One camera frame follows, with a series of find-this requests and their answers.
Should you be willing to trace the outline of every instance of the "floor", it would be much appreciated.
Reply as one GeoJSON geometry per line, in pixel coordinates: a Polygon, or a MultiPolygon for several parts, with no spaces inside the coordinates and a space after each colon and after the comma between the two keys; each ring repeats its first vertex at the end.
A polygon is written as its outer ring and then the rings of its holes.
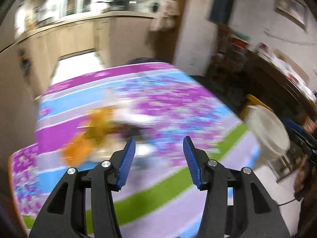
{"type": "Polygon", "coordinates": [[[97,52],[77,55],[58,61],[55,74],[50,85],[84,75],[86,73],[104,70],[97,52]]]}
{"type": "MultiPolygon", "coordinates": [[[[102,62],[97,56],[96,52],[63,59],[59,61],[59,65],[55,71],[55,75],[52,78],[51,85],[86,73],[100,71],[104,68],[105,67],[102,65],[102,62]]],[[[193,78],[195,78],[203,86],[207,87],[208,84],[204,83],[202,76],[193,76],[193,78]]],[[[234,105],[230,99],[224,96],[221,92],[212,86],[208,86],[207,88],[220,100],[222,100],[223,103],[226,104],[233,112],[239,112],[240,108],[234,105]]],[[[274,173],[267,166],[257,169],[255,173],[264,187],[267,189],[270,196],[278,204],[288,202],[294,198],[293,185],[296,173],[292,174],[279,184],[276,183],[276,177],[274,173]]],[[[297,232],[300,207],[301,204],[298,201],[293,201],[280,207],[281,214],[291,235],[294,235],[297,232]]]]}

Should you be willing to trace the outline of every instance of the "picture frame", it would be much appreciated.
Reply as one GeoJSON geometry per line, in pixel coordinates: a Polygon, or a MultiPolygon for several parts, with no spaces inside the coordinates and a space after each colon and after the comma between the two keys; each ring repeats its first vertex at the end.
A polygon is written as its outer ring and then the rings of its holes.
{"type": "Polygon", "coordinates": [[[275,11],[307,30],[307,7],[298,0],[275,0],[275,11]]]}

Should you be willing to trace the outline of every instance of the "white object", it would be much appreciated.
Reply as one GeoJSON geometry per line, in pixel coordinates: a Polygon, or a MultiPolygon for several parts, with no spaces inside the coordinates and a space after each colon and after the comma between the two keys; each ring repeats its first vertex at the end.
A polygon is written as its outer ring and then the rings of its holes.
{"type": "Polygon", "coordinates": [[[256,136],[261,154],[255,169],[286,154],[290,141],[284,125],[278,117],[263,106],[249,106],[245,124],[256,136]]]}

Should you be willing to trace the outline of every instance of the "tablecloth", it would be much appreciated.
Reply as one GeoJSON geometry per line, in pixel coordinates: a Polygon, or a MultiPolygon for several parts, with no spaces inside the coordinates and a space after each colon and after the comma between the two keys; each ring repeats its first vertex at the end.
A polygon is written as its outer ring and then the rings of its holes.
{"type": "MultiPolygon", "coordinates": [[[[260,146],[235,114],[207,89],[167,63],[141,63],[106,69],[51,86],[41,99],[37,143],[11,156],[11,188],[27,232],[42,205],[67,170],[60,149],[77,132],[85,112],[99,108],[109,87],[134,101],[135,113],[157,116],[149,142],[155,152],[146,167],[132,165],[126,186],[113,192],[123,237],[193,237],[206,192],[193,185],[182,140],[225,167],[252,167],[260,146]]],[[[78,170],[96,165],[85,162],[78,170]]],[[[90,191],[86,191],[87,230],[91,234],[90,191]]]]}

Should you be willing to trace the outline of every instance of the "metal bolt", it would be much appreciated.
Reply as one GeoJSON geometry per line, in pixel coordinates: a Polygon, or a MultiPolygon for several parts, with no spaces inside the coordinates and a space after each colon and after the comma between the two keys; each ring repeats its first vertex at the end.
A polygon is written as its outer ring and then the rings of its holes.
{"type": "Polygon", "coordinates": [[[214,166],[217,165],[217,161],[215,161],[215,160],[209,160],[209,161],[208,161],[208,165],[214,167],[214,166]]]}
{"type": "Polygon", "coordinates": [[[250,168],[248,168],[248,167],[244,167],[244,168],[243,168],[243,172],[244,172],[245,174],[249,175],[249,174],[252,172],[252,170],[251,170],[250,168]]]}
{"type": "Polygon", "coordinates": [[[67,173],[68,173],[69,175],[73,175],[75,172],[76,172],[76,169],[75,169],[75,168],[70,168],[70,169],[67,170],[67,173]]]}
{"type": "Polygon", "coordinates": [[[109,167],[111,165],[110,161],[104,161],[101,163],[102,167],[109,167]]]}

